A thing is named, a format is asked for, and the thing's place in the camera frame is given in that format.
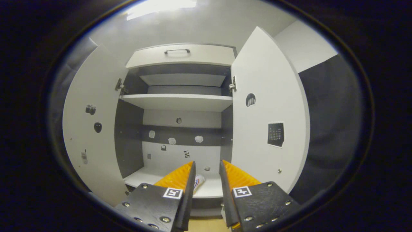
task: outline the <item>black fabric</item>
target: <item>black fabric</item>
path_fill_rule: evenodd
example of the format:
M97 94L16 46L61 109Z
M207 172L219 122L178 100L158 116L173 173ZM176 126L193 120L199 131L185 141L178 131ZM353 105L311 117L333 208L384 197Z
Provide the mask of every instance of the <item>black fabric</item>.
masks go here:
M363 104L357 78L336 55L299 73L310 116L306 163L290 192L300 204L330 186L355 152Z

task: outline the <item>wall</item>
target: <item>wall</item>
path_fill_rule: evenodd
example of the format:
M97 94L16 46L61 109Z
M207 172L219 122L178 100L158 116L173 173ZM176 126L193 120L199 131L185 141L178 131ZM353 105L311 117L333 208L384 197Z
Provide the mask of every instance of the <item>wall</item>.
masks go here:
M118 15L90 34L124 64L137 49L168 43L217 43L239 52L256 26L274 36L296 20L263 1L198 0L194 8L156 12L127 21Z
M337 54L319 33L301 21L295 21L274 39L298 73Z

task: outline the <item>drawer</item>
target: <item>drawer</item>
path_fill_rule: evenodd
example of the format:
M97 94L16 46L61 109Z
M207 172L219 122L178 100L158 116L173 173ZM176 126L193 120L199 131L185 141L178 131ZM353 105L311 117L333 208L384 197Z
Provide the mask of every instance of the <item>drawer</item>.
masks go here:
M214 64L231 66L235 59L233 47L206 44L174 44L137 50L128 69L159 64Z

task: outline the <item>floor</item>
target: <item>floor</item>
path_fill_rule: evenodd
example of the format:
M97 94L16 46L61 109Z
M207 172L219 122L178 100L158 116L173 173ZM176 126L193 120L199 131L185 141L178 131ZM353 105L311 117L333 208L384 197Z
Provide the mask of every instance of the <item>floor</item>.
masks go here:
M190 218L188 232L230 232L223 219L219 218Z

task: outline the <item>door hinge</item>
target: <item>door hinge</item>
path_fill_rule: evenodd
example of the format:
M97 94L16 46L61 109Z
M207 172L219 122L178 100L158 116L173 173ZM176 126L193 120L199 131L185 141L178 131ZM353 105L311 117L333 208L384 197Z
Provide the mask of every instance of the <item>door hinge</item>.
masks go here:
M116 87L115 90L118 91L120 89L120 95L122 95L123 93L129 93L126 89L126 87L124 86L124 84L122 84L122 79L119 78L119 80L117 80L116 83Z
M235 92L236 92L236 80L235 80L235 76L233 76L232 84L229 85L229 92L232 93L232 91L235 91Z

